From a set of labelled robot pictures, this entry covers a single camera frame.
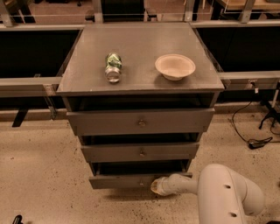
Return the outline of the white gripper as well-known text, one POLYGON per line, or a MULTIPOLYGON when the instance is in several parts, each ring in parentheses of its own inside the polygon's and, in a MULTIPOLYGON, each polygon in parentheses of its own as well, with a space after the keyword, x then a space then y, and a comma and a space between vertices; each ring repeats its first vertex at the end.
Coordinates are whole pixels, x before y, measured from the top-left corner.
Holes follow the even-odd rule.
POLYGON ((155 179, 151 185, 150 189, 161 196, 167 196, 172 194, 172 188, 169 186, 169 178, 162 177, 159 179, 155 179))

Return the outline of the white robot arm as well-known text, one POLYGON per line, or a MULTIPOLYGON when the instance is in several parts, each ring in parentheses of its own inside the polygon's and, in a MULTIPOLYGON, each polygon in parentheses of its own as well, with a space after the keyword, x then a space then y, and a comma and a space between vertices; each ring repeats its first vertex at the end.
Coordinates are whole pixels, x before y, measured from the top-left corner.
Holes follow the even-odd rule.
POLYGON ((180 174, 155 179, 150 189, 161 196, 193 193, 199 224, 247 224, 247 216, 263 209, 265 197, 253 181, 222 164, 209 164, 197 180, 180 174))

